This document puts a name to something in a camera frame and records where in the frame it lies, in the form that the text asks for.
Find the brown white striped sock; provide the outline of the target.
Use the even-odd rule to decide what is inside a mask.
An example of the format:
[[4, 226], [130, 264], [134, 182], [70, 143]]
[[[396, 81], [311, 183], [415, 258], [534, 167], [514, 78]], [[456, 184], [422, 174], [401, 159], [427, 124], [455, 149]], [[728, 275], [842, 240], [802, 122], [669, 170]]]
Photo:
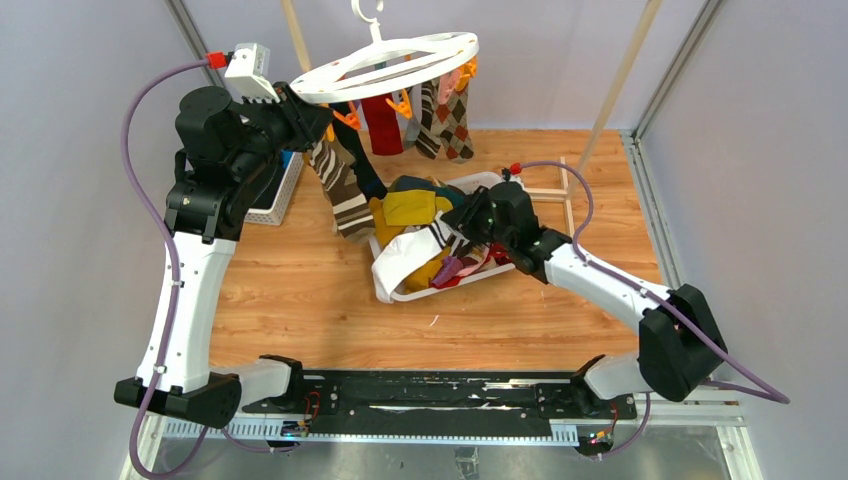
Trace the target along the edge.
[[308, 164], [331, 204], [337, 233], [352, 243], [367, 242], [375, 232], [375, 221], [352, 167], [327, 140], [315, 145], [308, 155]]

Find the white round clip hanger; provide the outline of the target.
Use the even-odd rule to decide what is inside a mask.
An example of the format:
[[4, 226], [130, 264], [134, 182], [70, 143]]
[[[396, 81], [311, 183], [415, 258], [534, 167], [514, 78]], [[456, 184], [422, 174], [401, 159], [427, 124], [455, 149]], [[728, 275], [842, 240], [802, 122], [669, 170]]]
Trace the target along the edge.
[[341, 103], [405, 90], [460, 69], [479, 52], [478, 36], [471, 32], [385, 39], [377, 17], [366, 16], [358, 1], [350, 8], [367, 24], [371, 42], [293, 80], [294, 92], [307, 102]]

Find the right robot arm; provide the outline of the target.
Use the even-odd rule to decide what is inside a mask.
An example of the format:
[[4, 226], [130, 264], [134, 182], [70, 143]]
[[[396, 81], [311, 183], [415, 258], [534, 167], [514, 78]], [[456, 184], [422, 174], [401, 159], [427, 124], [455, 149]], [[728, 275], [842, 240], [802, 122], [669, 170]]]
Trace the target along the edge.
[[580, 295], [637, 333], [636, 351], [600, 355], [575, 372], [571, 400], [584, 416], [630, 393], [681, 402], [724, 361], [727, 348], [700, 290], [655, 284], [590, 256], [568, 235], [542, 226], [514, 182], [478, 188], [439, 220], [474, 243], [502, 247], [522, 273]]

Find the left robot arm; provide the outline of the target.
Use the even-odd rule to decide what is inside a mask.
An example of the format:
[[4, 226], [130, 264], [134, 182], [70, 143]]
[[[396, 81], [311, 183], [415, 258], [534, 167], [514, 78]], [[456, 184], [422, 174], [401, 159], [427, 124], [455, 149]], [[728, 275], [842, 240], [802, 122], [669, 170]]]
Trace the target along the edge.
[[121, 405], [210, 428], [267, 401], [283, 412], [307, 398], [302, 364], [279, 355], [235, 367], [209, 361], [219, 293], [249, 209], [282, 169], [283, 151], [314, 147], [331, 111], [279, 82], [266, 100], [202, 87], [180, 101], [175, 183], [159, 216], [166, 260], [154, 329], [136, 373], [117, 382]]

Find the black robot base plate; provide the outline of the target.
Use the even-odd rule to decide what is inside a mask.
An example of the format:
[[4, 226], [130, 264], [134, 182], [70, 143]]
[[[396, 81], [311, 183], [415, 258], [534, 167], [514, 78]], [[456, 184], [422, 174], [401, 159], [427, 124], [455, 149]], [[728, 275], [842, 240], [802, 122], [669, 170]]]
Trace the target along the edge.
[[311, 421], [314, 436], [541, 440], [552, 421], [608, 427], [637, 416], [632, 395], [583, 412], [569, 371], [329, 370], [304, 374], [298, 404], [256, 401], [244, 412]]

